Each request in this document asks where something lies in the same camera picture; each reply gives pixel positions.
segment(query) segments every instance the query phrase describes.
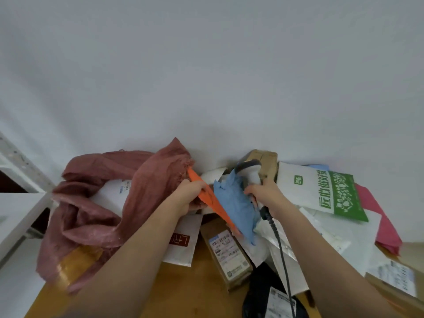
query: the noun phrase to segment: red cloth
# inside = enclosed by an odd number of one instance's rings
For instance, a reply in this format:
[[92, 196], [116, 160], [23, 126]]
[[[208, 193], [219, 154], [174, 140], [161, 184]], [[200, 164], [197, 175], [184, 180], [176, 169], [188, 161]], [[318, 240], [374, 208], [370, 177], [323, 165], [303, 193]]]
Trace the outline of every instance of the red cloth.
[[[53, 213], [37, 260], [37, 272], [48, 282], [59, 277], [61, 260], [81, 245], [103, 249], [95, 262], [68, 287], [78, 291], [149, 218], [186, 178], [194, 161], [177, 138], [157, 153], [119, 151], [73, 158], [53, 190], [60, 202]], [[109, 180], [132, 179], [122, 219], [90, 201]]]
[[402, 245], [402, 240], [400, 239], [395, 227], [390, 222], [389, 218], [384, 213], [380, 205], [378, 205], [377, 201], [368, 188], [360, 186], [356, 183], [355, 185], [356, 190], [358, 191], [359, 199], [361, 201], [361, 206], [367, 210], [381, 214], [380, 227], [377, 233], [377, 242], [379, 242], [391, 253], [399, 255], [399, 248]]

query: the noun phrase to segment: hand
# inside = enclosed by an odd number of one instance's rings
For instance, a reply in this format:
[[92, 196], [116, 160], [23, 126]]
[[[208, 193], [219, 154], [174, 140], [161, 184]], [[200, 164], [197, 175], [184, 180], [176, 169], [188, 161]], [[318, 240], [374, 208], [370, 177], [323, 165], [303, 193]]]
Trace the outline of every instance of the hand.
[[186, 215], [189, 209], [189, 204], [199, 195], [200, 191], [206, 187], [204, 181], [183, 180], [177, 189], [169, 196], [173, 203], [176, 203], [178, 215], [181, 217]]
[[244, 190], [244, 194], [253, 194], [257, 201], [269, 208], [269, 211], [273, 218], [275, 212], [279, 208], [283, 207], [288, 203], [287, 198], [278, 188], [277, 184], [269, 178], [263, 180], [262, 185], [251, 184]]

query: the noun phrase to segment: red logo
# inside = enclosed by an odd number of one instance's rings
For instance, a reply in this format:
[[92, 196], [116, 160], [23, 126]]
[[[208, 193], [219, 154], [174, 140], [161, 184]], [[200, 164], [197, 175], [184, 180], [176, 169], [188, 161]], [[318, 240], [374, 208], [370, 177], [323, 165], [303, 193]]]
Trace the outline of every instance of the red logo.
[[190, 235], [172, 233], [172, 237], [171, 237], [171, 240], [169, 241], [169, 244], [173, 244], [175, 246], [187, 247], [188, 241], [190, 241]]

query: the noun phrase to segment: cardboard box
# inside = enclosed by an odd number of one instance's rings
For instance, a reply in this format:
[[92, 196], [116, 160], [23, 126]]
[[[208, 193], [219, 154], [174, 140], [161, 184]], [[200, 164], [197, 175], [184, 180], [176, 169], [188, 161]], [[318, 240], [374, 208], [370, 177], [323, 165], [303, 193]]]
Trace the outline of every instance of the cardboard box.
[[275, 181], [278, 170], [277, 157], [277, 153], [268, 150], [252, 150], [247, 156], [246, 161], [251, 159], [260, 160], [262, 163], [261, 170], [259, 171], [261, 181], [265, 178], [271, 178]]
[[227, 290], [246, 281], [253, 267], [225, 221], [221, 218], [210, 221], [200, 227], [200, 232]]
[[412, 268], [410, 269], [413, 272], [416, 297], [401, 291], [369, 273], [366, 274], [365, 278], [397, 312], [409, 318], [422, 318], [424, 317], [424, 273]]

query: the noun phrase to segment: printed label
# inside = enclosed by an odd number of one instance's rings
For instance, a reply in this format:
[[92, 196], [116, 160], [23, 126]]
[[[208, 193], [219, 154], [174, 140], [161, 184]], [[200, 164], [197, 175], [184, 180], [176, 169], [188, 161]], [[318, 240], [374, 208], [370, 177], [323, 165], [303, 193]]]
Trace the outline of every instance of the printed label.
[[119, 189], [119, 194], [122, 194], [128, 191], [131, 187], [131, 180], [122, 180], [121, 187]]
[[[296, 315], [296, 300], [292, 298], [294, 315]], [[292, 318], [288, 295], [273, 287], [269, 289], [268, 304], [265, 318]]]
[[187, 247], [188, 242], [190, 241], [190, 235], [182, 235], [180, 233], [172, 233], [171, 240], [169, 244], [175, 246]]
[[228, 230], [209, 239], [209, 245], [228, 280], [236, 278], [249, 267], [247, 259]]
[[325, 208], [331, 208], [331, 189], [329, 182], [329, 174], [326, 171], [317, 170], [318, 174], [318, 194], [319, 205]]
[[371, 269], [369, 273], [412, 297], [417, 296], [414, 271], [398, 262], [390, 261], [390, 264]]
[[361, 206], [353, 176], [329, 171], [334, 194], [334, 214], [368, 222]]
[[303, 184], [303, 176], [294, 175], [294, 184], [302, 185]]

